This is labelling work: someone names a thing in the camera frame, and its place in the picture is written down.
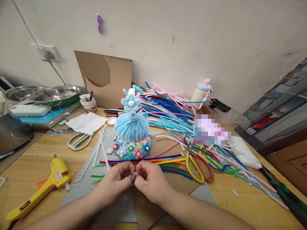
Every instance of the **electrical outlet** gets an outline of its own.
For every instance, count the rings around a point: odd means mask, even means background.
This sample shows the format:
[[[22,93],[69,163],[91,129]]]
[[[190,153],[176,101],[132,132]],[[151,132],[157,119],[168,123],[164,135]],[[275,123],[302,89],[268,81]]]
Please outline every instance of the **electrical outlet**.
[[[47,46],[47,45],[40,45],[39,44],[39,47],[40,49],[37,47],[36,44],[31,44],[32,47],[34,47],[38,52],[39,52],[39,55],[41,56],[41,59],[46,61],[45,57],[44,57],[44,50],[45,51],[48,51],[48,52],[51,52],[52,55],[54,56],[53,59],[51,59],[52,62],[62,62],[56,48],[54,46]]]

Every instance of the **green bowl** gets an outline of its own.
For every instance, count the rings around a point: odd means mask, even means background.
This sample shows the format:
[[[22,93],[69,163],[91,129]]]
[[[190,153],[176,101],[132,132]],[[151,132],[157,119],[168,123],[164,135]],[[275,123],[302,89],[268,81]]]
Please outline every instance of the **green bowl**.
[[[80,88],[76,86],[57,86],[41,89],[30,95],[29,100],[41,105],[65,106],[79,100]]]

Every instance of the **paper cup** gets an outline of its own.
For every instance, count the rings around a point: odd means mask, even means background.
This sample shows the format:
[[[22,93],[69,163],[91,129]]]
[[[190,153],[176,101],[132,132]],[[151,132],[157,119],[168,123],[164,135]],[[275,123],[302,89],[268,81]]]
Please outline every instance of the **paper cup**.
[[[81,105],[86,109],[87,112],[97,113],[97,105],[95,98],[92,97],[92,100],[90,102],[88,102],[85,98],[87,98],[88,100],[90,99],[90,97],[81,98]]]

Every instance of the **power cord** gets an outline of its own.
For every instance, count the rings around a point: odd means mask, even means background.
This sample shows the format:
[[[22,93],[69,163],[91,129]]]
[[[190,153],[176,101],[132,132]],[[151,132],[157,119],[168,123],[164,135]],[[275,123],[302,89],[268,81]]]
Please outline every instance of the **power cord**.
[[[15,224],[16,224],[17,222],[18,222],[18,219],[17,219],[17,220],[13,220],[13,221],[10,223],[9,227],[8,227],[6,230],[12,230],[13,227],[15,226]]]
[[[60,79],[62,80],[63,84],[65,84],[63,78],[61,77],[61,75],[58,73],[58,71],[56,70],[56,68],[53,66],[51,59],[54,59],[54,55],[52,54],[52,52],[50,51],[44,51],[44,57],[47,60],[47,62],[49,62],[49,64],[52,66],[52,68],[54,69],[54,71],[57,73],[57,75],[60,77]]]
[[[19,15],[20,15],[22,21],[23,21],[23,24],[25,24],[25,26],[26,26],[26,28],[27,28],[29,34],[30,34],[31,37],[33,38],[33,40],[34,40],[36,46],[38,47],[39,50],[43,50],[43,51],[44,51],[44,57],[45,57],[45,59],[47,60],[47,62],[50,63],[50,65],[52,66],[52,68],[54,69],[54,71],[57,73],[57,75],[60,77],[60,79],[62,80],[62,82],[64,83],[64,85],[66,85],[65,82],[64,82],[64,80],[63,80],[63,78],[61,77],[61,75],[58,73],[58,71],[55,69],[55,67],[53,66],[53,64],[52,64],[52,62],[51,62],[51,59],[54,59],[53,54],[52,54],[50,51],[46,51],[44,48],[40,48],[40,47],[39,47],[38,43],[36,42],[34,36],[33,36],[32,33],[31,33],[29,27],[27,26],[27,24],[26,24],[26,22],[25,22],[25,20],[24,20],[24,18],[23,18],[23,16],[22,16],[22,14],[21,14],[21,12],[19,11],[19,9],[18,9],[18,7],[17,7],[15,1],[12,0],[12,2],[13,2],[13,4],[14,4],[16,10],[18,11],[18,13],[19,13]]]

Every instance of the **wooden table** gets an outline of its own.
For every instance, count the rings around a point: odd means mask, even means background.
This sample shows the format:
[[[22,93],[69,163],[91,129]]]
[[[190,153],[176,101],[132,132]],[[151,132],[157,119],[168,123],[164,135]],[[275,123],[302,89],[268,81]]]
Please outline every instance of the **wooden table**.
[[[26,152],[21,155],[0,176],[7,178],[0,190],[0,229],[6,229],[9,225],[6,220],[8,212],[21,205],[36,192],[36,183],[47,178],[43,176],[50,173],[50,163],[53,154],[61,157],[74,181],[84,161],[88,158],[92,148],[98,140],[99,134],[95,132],[91,143],[81,151],[72,151],[67,147],[67,141],[72,134],[44,134]],[[307,198],[302,195],[290,182],[288,182],[276,169],[274,169],[263,157],[249,146],[259,161],[266,166],[275,176],[303,202]],[[264,178],[258,170],[251,170],[257,176]],[[215,172],[215,180],[209,185],[211,193],[218,207],[237,215],[256,229],[304,229],[296,218],[287,210],[274,202],[268,195],[258,188],[249,185],[242,179],[233,175]],[[51,191],[26,217],[19,220],[14,229],[32,223],[42,216],[56,210],[66,194],[65,188]],[[104,223],[105,229],[138,229],[136,223]],[[155,229],[177,229],[176,227],[157,226]]]

